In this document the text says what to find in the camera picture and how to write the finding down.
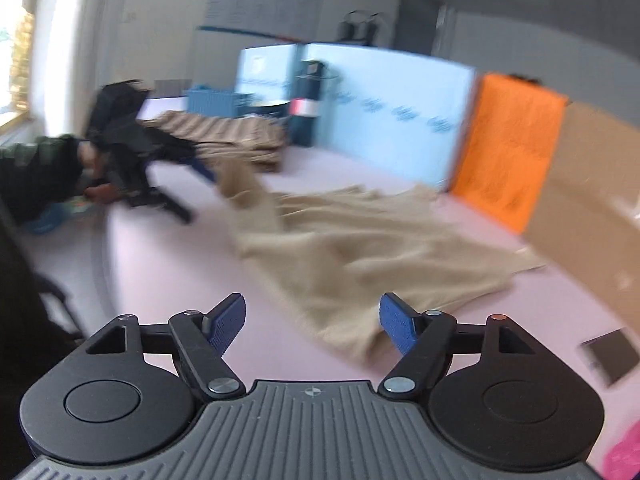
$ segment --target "orange board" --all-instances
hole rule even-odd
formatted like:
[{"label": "orange board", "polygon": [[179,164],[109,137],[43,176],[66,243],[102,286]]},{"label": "orange board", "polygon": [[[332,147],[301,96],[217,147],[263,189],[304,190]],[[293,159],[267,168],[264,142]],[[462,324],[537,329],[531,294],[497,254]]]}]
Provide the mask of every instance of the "orange board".
[{"label": "orange board", "polygon": [[562,125],[566,96],[488,74],[451,192],[516,233],[533,213]]}]

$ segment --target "cardboard box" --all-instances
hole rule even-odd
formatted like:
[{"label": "cardboard box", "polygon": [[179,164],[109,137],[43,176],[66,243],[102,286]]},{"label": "cardboard box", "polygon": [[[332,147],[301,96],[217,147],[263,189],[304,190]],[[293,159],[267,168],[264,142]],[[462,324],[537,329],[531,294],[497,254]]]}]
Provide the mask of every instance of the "cardboard box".
[{"label": "cardboard box", "polygon": [[640,195],[640,130],[590,105],[564,112],[549,177],[631,208]]},{"label": "cardboard box", "polygon": [[581,103],[565,117],[525,237],[640,334],[640,131]]}]

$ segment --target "black headphones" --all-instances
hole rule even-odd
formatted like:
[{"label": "black headphones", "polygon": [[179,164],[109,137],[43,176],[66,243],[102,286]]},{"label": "black headphones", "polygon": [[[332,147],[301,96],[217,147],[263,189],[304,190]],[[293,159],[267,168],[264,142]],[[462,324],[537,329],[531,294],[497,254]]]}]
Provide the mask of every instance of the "black headphones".
[{"label": "black headphones", "polygon": [[[353,14],[366,16],[361,22],[352,20]],[[363,46],[374,46],[376,36],[378,34],[378,16],[380,12],[371,14],[368,10],[352,10],[344,15],[344,18],[338,25],[337,41],[341,43],[361,43]]]}]

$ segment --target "person's hand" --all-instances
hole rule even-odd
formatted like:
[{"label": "person's hand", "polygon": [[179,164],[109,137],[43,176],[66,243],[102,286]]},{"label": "person's hand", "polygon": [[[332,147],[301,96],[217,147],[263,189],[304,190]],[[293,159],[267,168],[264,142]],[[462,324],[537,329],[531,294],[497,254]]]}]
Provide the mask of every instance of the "person's hand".
[{"label": "person's hand", "polygon": [[92,170],[93,178],[104,176],[104,158],[98,149],[90,142],[80,142],[78,145],[78,160],[87,170]]},{"label": "person's hand", "polygon": [[100,186],[88,187],[84,190],[84,196],[91,202],[98,204],[111,204],[117,202],[122,197],[118,188],[113,184],[101,184]]}]

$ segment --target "beige blanket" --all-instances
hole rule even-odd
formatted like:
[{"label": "beige blanket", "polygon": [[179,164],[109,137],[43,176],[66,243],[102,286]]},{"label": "beige blanket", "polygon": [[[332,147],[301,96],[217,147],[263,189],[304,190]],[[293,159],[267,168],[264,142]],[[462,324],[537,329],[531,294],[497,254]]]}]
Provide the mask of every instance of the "beige blanket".
[{"label": "beige blanket", "polygon": [[170,110],[143,123],[195,142],[198,158],[211,170],[220,158],[229,156],[249,162],[258,171],[280,169],[286,136],[277,121],[258,116],[206,117]]},{"label": "beige blanket", "polygon": [[393,196],[270,193],[238,160],[224,161],[218,177],[241,258],[308,334],[360,362],[384,341],[385,292],[419,312],[452,312],[543,264],[460,236],[434,217],[435,193],[422,186]]}]

